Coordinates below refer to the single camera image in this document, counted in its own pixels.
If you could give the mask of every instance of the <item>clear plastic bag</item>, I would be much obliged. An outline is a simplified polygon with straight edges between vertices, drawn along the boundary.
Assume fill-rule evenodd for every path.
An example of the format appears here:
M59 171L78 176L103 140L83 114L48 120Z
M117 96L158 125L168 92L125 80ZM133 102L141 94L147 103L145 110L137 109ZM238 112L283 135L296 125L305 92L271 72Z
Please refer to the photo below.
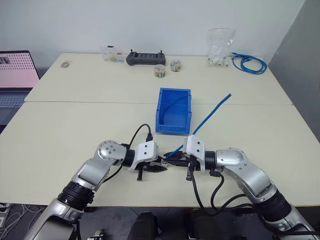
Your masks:
M208 31L208 63L210 67L228 67L229 48L236 30L232 28L214 28Z

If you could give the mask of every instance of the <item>small round object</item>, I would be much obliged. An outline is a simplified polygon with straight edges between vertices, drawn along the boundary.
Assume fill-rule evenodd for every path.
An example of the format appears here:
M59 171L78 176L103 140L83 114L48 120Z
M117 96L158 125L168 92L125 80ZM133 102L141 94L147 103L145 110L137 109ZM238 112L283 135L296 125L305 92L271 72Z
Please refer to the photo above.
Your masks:
M171 71L180 72L181 71L181 67L182 67L181 60L179 60L179 59L172 59L171 60L171 63L170 63Z
M65 69L65 68L69 67L69 65L70 65L70 63L69 63L68 61L64 61L64 62L61 64L61 67Z
M166 67L162 64L155 65L154 75L156 78L164 78L166 76Z

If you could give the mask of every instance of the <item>blue plastic bin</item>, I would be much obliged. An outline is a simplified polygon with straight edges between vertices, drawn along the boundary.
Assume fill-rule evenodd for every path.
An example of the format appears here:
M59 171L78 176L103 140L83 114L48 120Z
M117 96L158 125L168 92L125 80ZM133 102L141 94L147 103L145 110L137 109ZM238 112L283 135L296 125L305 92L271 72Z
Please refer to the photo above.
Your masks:
M167 134L189 134L190 122L191 90L160 88L155 131Z

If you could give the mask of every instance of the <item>white table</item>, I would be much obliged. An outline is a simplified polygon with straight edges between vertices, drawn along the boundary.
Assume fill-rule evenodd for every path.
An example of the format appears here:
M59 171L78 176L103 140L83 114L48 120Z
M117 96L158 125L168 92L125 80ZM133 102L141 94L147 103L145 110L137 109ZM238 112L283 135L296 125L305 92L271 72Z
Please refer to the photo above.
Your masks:
M27 102L0 135L0 202L47 205L91 158L101 141L128 143L137 127L155 129L156 104ZM213 109L192 106L191 130ZM133 145L145 139L146 129ZM207 150L237 147L262 168L296 206L320 205L320 144L292 105L223 105L198 131ZM183 143L183 136L154 134L160 154ZM104 184L93 206L198 206L186 168L160 173L124 168ZM195 173L201 200L209 206L220 179ZM239 194L226 177L216 203Z
M217 104L228 93L226 104L289 105L287 97L269 69L252 75L231 67L208 67L207 57L180 56L182 71L154 76L153 65L129 66L104 61L100 54L64 53L55 61L27 96L27 102L158 102L159 89L191 89L193 104ZM61 64L69 61L67 68ZM249 62L256 67L258 63Z

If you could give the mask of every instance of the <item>remote controller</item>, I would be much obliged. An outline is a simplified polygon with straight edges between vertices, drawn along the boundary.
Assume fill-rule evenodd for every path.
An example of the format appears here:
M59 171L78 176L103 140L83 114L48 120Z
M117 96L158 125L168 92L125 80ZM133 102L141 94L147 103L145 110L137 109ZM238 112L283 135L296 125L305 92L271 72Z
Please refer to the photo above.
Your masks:
M157 64L166 64L165 54L162 53L162 50L158 53L138 53L132 51L126 57L126 62L133 66L135 64L144 64L144 65L157 65Z

